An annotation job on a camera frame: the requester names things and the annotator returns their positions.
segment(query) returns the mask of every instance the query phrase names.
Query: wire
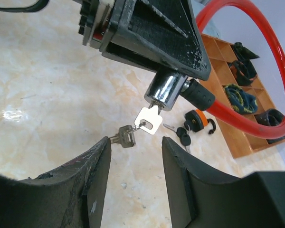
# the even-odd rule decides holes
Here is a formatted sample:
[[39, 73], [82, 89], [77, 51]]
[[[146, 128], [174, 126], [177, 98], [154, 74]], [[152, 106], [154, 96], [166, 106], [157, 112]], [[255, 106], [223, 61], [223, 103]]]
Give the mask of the wire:
[[[285, 88], [285, 53], [269, 22], [262, 12], [249, 0], [212, 0], [196, 17], [199, 32], [202, 33], [212, 16], [224, 6], [234, 6], [244, 11], [259, 27], [275, 57]], [[207, 112], [218, 119], [259, 138], [276, 139], [285, 135], [285, 117], [275, 127], [255, 123], [223, 105], [217, 99]]]
[[49, 3], [49, 0], [38, 0], [35, 4], [28, 7], [18, 7], [18, 8], [2, 8], [1, 12], [8, 13], [35, 13], [43, 10]]

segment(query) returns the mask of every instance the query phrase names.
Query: wooden box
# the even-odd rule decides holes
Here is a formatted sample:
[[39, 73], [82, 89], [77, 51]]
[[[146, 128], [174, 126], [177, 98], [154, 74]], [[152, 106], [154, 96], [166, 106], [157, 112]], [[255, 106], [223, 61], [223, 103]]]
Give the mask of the wooden box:
[[[232, 44], [207, 35], [202, 35], [202, 39], [212, 65], [212, 71], [209, 80], [200, 81], [200, 83], [211, 91], [219, 101], [232, 109], [226, 96], [225, 89], [223, 88], [230, 83], [237, 85], [228, 66], [228, 63], [237, 60], [237, 57], [231, 48]], [[255, 114], [244, 115], [247, 119], [257, 122], [255, 115], [270, 108], [276, 108], [259, 78], [257, 78], [250, 86], [241, 87], [244, 91], [257, 98], [258, 111]], [[217, 119], [217, 121], [234, 158], [246, 156], [285, 142], [284, 139], [273, 144], [268, 144], [266, 139], [246, 134], [219, 119]]]

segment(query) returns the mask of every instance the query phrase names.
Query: silver lock cylinder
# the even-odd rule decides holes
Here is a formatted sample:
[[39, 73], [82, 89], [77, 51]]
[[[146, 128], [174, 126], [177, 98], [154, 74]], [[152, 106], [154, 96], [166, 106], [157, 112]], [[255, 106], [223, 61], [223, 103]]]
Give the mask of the silver lock cylinder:
[[180, 95], [188, 76], [168, 68], [161, 68], [155, 75], [144, 99], [161, 110], [170, 111]]

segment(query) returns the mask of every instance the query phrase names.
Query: red hose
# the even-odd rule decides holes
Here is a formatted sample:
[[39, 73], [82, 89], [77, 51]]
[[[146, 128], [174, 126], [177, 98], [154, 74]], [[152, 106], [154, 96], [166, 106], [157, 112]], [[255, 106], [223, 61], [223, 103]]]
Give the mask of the red hose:
[[[275, 57], [285, 88], [285, 54], [267, 19], [261, 11], [249, 0], [212, 0], [196, 17], [199, 32], [202, 33], [212, 16], [224, 6], [235, 6], [244, 11], [259, 27]], [[285, 118], [276, 127], [257, 124], [230, 108], [217, 99], [207, 112], [218, 119], [259, 138], [276, 139], [285, 135]]]

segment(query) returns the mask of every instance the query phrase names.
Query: wooden shelf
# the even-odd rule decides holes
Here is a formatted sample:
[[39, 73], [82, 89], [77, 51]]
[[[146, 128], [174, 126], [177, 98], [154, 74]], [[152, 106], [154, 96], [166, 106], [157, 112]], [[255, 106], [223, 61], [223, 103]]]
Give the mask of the wooden shelf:
[[[224, 89], [224, 86], [230, 83], [237, 85], [228, 66], [228, 63], [237, 60], [231, 48], [232, 44], [207, 35], [202, 35], [202, 39], [212, 65], [212, 71], [209, 80], [200, 80], [200, 83], [211, 91], [220, 102], [232, 109]], [[257, 98], [258, 111], [255, 114], [244, 115], [247, 119], [257, 123], [255, 115], [261, 114], [270, 108], [276, 108], [259, 78], [251, 85], [241, 86], [241, 88], [246, 93]], [[217, 121], [234, 158], [253, 154], [285, 142], [284, 139], [273, 144], [268, 144], [266, 139], [244, 133], [219, 119]]]

